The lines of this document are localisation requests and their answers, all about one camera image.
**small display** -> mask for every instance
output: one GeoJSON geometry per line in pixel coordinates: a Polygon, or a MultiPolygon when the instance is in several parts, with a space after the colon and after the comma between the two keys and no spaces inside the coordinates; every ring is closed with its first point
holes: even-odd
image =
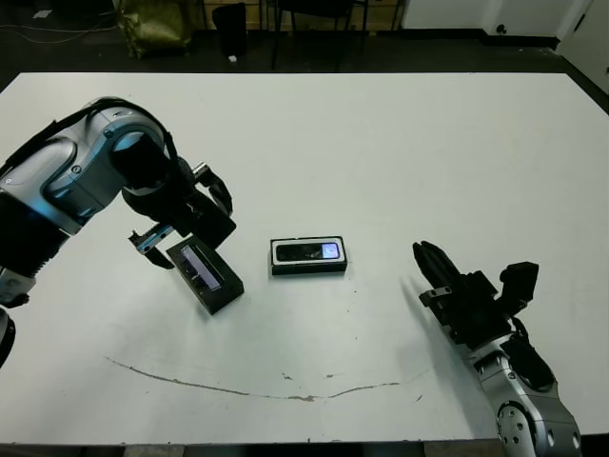
{"type": "Polygon", "coordinates": [[[339,245],[336,243],[322,244],[322,257],[324,259],[338,259],[339,255],[339,245]]]}
{"type": "Polygon", "coordinates": [[[207,288],[210,290],[216,290],[221,287],[220,281],[214,276],[211,270],[205,265],[205,256],[202,252],[199,255],[192,249],[191,246],[184,246],[180,252],[184,255],[185,259],[191,268],[188,268],[188,273],[192,274],[191,279],[199,279],[203,281],[207,288]]]}
{"type": "Polygon", "coordinates": [[[298,245],[279,245],[277,247],[277,260],[280,262],[336,258],[338,258],[338,246],[336,246],[336,243],[306,243],[298,245]],[[334,247],[336,255],[334,257],[326,257],[326,255],[332,255],[332,247],[334,247]]]}

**black trash bin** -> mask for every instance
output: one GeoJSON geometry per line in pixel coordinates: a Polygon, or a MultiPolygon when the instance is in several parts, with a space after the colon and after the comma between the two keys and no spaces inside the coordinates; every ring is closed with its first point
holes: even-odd
{"type": "Polygon", "coordinates": [[[220,34],[220,46],[226,56],[243,55],[247,49],[246,4],[226,5],[211,13],[220,34]]]}

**white table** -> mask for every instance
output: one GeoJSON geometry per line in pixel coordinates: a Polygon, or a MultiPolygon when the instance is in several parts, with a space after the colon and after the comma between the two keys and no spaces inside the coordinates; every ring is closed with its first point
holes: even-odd
{"type": "Polygon", "coordinates": [[[150,222],[118,197],[10,312],[0,442],[494,437],[416,298],[422,239],[496,285],[540,263],[521,317],[581,431],[609,431],[609,123],[567,76],[22,74],[0,95],[0,157],[101,95],[149,109],[225,178],[238,228],[220,252],[246,293],[210,317],[134,251],[150,222]],[[269,276],[269,239],[335,234],[345,277],[269,276]]]}

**white wall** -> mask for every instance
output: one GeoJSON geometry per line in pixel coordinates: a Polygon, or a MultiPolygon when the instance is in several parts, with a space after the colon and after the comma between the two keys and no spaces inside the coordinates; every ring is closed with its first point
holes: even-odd
{"type": "Polygon", "coordinates": [[[589,0],[410,0],[405,29],[484,29],[507,35],[564,36],[589,0]]]}
{"type": "Polygon", "coordinates": [[[498,24],[504,24],[507,35],[556,36],[573,3],[574,0],[503,0],[494,27],[487,32],[493,33],[498,24]]]}

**black electronic device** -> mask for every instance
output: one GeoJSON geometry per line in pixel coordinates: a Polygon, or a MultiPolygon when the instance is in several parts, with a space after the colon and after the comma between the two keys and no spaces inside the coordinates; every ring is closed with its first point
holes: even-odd
{"type": "Polygon", "coordinates": [[[239,276],[196,236],[168,249],[167,255],[210,314],[244,293],[239,276]]]}
{"type": "Polygon", "coordinates": [[[270,240],[273,275],[327,273],[346,270],[341,236],[270,240]]]}

